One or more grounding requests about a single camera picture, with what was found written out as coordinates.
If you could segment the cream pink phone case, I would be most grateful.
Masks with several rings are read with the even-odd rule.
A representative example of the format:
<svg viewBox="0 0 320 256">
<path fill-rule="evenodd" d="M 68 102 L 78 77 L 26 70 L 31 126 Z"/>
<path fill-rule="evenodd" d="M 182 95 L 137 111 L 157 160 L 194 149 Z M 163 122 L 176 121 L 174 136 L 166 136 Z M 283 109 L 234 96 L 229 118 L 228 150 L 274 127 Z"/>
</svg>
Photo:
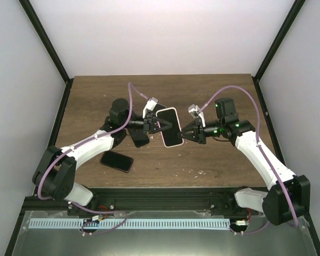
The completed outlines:
<svg viewBox="0 0 320 256">
<path fill-rule="evenodd" d="M 172 148 L 183 144 L 181 126 L 177 110 L 174 107 L 160 109 L 156 112 L 159 119 L 158 125 L 162 129 L 161 136 L 166 148 Z"/>
</svg>

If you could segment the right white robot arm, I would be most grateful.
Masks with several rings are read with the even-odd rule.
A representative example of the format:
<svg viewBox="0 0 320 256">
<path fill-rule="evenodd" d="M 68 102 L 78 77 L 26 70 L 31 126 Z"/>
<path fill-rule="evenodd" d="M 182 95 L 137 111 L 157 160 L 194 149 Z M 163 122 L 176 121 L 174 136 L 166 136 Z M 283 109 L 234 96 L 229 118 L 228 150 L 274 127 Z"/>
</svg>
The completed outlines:
<svg viewBox="0 0 320 256">
<path fill-rule="evenodd" d="M 198 144 L 205 144 L 208 137 L 225 138 L 250 161 L 267 186 L 267 191 L 239 189 L 226 201 L 228 212 L 238 215 L 248 208 L 263 213 L 273 225 L 289 221 L 297 225 L 298 217 L 309 211 L 307 177 L 286 167 L 260 139 L 259 130 L 248 120 L 239 119 L 233 99 L 218 99 L 214 106 L 217 119 L 207 122 L 202 109 L 191 105 L 188 112 L 194 120 L 178 136 Z"/>
</svg>

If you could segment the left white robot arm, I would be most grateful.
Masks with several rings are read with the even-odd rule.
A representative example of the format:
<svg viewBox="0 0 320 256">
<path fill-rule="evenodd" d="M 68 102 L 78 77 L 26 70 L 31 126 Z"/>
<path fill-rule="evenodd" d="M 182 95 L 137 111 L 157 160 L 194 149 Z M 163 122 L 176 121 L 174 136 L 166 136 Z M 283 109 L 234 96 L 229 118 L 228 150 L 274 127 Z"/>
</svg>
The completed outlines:
<svg viewBox="0 0 320 256">
<path fill-rule="evenodd" d="M 147 100 L 142 114 L 137 115 L 132 110 L 131 103 L 119 98 L 112 103 L 103 126 L 93 135 L 70 146 L 49 146 L 33 175 L 38 198 L 74 202 L 84 214 L 95 214 L 98 201 L 93 198 L 93 192 L 75 182 L 77 169 L 96 155 L 118 146 L 125 138 L 127 130 L 154 134 L 170 129 L 171 123 L 156 116 L 162 109 L 165 109 L 165 106 L 151 98 Z"/>
</svg>

